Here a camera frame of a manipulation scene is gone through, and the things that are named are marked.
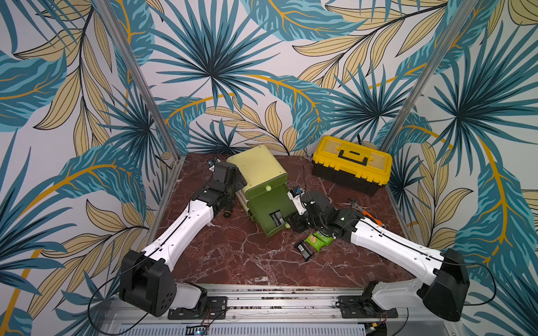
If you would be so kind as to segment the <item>green cookie packet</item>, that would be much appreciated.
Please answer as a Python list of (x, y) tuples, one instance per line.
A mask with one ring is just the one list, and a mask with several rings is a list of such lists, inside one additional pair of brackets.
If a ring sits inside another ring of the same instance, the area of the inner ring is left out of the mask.
[(326, 242), (324, 239), (322, 239), (320, 236), (316, 234), (310, 234), (304, 241), (308, 246), (316, 250), (316, 252), (320, 252), (320, 250), (326, 246)]
[(334, 240), (334, 238), (332, 236), (325, 235), (321, 231), (316, 232), (316, 235), (317, 235), (318, 239), (323, 243), (323, 246), (329, 246)]

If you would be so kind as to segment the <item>green drawer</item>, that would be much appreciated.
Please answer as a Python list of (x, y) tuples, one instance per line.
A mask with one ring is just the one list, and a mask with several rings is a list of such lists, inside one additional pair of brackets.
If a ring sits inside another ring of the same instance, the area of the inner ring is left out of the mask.
[(267, 237), (271, 237), (285, 228), (285, 225), (276, 227), (270, 214), (275, 211), (281, 211), (285, 221), (286, 218), (296, 212), (296, 208), (292, 201), (288, 198), (288, 190), (281, 190), (279, 193), (269, 193), (265, 196), (260, 196), (249, 200), (247, 205), (254, 219), (261, 227), (263, 233)]
[(273, 179), (267, 179), (258, 184), (249, 183), (244, 194), (248, 200), (253, 200), (254, 198), (265, 196), (269, 193), (279, 193), (287, 187), (287, 182), (288, 174), (281, 174)]

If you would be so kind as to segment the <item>pale green drawer cabinet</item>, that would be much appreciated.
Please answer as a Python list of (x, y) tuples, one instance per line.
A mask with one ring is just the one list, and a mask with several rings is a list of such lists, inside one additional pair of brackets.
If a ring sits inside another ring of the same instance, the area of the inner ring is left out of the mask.
[[(247, 185), (249, 183), (258, 184), (281, 174), (287, 174), (283, 166), (281, 166), (276, 157), (265, 145), (260, 145), (233, 155), (226, 162), (235, 165), (239, 169)], [(236, 193), (245, 211), (249, 210), (247, 205), (249, 200), (244, 194), (247, 185)]]

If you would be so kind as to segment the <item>green top drawer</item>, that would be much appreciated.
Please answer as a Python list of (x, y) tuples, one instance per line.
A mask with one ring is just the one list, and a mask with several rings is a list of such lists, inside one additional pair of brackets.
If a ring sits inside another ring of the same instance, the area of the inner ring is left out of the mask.
[(267, 179), (258, 184), (249, 183), (244, 194), (248, 200), (253, 200), (254, 198), (265, 196), (269, 193), (279, 193), (287, 187), (287, 182), (288, 174), (281, 174), (273, 179)]

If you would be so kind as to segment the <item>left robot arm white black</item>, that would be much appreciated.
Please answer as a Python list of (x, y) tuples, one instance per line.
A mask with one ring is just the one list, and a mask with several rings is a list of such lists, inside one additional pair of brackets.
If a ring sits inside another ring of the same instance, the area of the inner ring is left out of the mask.
[(129, 251), (120, 268), (119, 298), (160, 317), (172, 305), (200, 316), (207, 309), (207, 291), (193, 284), (178, 284), (172, 271), (196, 235), (221, 210), (231, 211), (235, 193), (247, 185), (239, 168), (218, 162), (208, 182), (191, 196), (173, 224), (142, 251)]

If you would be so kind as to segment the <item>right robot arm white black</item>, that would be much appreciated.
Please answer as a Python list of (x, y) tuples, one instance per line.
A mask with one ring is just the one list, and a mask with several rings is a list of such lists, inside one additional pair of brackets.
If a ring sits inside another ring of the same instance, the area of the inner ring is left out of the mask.
[(336, 209), (321, 192), (290, 190), (296, 208), (288, 224), (302, 232), (312, 228), (324, 237), (341, 239), (368, 249), (402, 267), (414, 277), (408, 281), (372, 281), (361, 299), (378, 311), (425, 308), (441, 319), (461, 319), (470, 281), (462, 254), (430, 249), (395, 234), (366, 213)]

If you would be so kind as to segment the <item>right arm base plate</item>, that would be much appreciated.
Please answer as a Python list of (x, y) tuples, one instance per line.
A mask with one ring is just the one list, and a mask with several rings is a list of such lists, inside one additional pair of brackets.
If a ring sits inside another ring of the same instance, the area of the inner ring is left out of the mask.
[(396, 309), (384, 310), (370, 298), (360, 295), (342, 295), (336, 301), (336, 307), (340, 310), (343, 319), (385, 319), (397, 318)]

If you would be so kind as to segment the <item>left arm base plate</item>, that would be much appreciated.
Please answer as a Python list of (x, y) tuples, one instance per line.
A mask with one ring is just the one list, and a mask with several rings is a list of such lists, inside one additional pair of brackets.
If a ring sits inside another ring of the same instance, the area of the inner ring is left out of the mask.
[(168, 319), (172, 321), (186, 320), (223, 320), (228, 310), (228, 298), (226, 296), (204, 297), (195, 308), (186, 309), (172, 307), (168, 311)]

